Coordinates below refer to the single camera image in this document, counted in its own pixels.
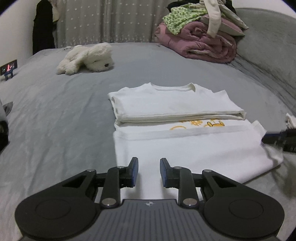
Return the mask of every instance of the bed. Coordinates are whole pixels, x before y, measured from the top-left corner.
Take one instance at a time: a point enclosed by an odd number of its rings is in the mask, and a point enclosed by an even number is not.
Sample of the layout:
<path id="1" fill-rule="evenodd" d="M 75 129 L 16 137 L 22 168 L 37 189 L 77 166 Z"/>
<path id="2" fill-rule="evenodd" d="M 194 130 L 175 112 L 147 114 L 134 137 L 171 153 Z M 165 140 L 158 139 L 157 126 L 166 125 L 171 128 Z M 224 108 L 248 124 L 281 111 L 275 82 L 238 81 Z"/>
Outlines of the bed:
<path id="1" fill-rule="evenodd" d="M 113 43 L 112 70 L 56 75 L 67 50 L 42 50 L 1 82 L 1 100 L 13 101 L 13 109 L 10 143 L 0 155 L 0 239 L 21 237 L 14 211 L 27 196 L 86 169 L 106 172 L 117 165 L 109 92 L 148 82 L 194 82 L 213 92 L 225 89 L 250 122 L 258 120 L 268 131 L 285 129 L 286 113 L 296 114 L 296 20 L 255 9 L 238 9 L 238 15 L 250 29 L 230 64 L 185 59 L 156 43 Z M 281 166 L 247 185 L 281 203 L 285 220 L 278 238 L 286 240 L 296 226 L 296 157 L 285 155 Z"/>

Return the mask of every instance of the white plush toy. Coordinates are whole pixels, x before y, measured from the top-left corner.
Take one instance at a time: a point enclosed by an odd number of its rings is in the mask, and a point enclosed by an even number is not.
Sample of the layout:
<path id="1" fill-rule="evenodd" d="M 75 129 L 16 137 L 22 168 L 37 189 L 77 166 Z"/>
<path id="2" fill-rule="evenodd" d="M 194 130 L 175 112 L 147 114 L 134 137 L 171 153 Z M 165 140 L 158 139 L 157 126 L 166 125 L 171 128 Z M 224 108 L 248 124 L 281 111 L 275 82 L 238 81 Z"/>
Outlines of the white plush toy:
<path id="1" fill-rule="evenodd" d="M 95 72 L 107 70 L 114 65 L 111 52 L 112 47 L 108 43 L 100 43 L 92 47 L 77 45 L 59 63 L 57 74 L 76 74 L 82 65 Z"/>

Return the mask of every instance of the folded pink blanket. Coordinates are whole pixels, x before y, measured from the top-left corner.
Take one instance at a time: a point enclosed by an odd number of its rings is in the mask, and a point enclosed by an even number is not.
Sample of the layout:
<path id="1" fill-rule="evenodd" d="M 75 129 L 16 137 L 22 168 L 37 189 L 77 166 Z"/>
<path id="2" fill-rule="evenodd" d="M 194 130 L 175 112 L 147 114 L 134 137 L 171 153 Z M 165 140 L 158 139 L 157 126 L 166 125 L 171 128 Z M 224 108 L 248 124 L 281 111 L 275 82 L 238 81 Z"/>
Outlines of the folded pink blanket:
<path id="1" fill-rule="evenodd" d="M 230 35 L 218 31 L 215 38 L 207 35 L 208 26 L 194 21 L 185 25 L 178 35 L 172 34 L 164 23 L 155 31 L 156 41 L 185 58 L 215 63 L 228 63 L 235 58 L 236 43 Z"/>

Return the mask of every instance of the white wall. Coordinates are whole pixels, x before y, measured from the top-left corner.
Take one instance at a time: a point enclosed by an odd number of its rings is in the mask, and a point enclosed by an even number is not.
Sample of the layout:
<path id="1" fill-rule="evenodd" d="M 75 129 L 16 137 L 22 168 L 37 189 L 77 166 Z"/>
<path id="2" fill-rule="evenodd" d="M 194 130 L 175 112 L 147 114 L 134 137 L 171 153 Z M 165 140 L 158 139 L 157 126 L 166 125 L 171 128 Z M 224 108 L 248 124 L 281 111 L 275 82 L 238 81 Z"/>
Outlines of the white wall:
<path id="1" fill-rule="evenodd" d="M 0 16 L 0 66 L 15 59 L 21 66 L 32 55 L 33 25 L 39 1 L 17 0 Z"/>
<path id="2" fill-rule="evenodd" d="M 232 0 L 234 8 L 262 8 L 296 18 L 296 13 L 282 0 Z"/>

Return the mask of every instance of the logo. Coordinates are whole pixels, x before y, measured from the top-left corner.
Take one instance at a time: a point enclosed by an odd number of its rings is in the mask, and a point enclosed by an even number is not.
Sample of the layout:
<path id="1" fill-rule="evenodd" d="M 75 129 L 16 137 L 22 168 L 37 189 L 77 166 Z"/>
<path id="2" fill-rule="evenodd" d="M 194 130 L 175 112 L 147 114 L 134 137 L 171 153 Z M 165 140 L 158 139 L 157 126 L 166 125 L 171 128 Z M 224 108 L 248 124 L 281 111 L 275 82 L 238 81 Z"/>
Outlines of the logo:
<path id="1" fill-rule="evenodd" d="M 149 202 L 146 202 L 145 204 L 146 204 L 147 206 L 151 207 L 151 206 L 154 204 L 154 202 L 149 201 Z"/>

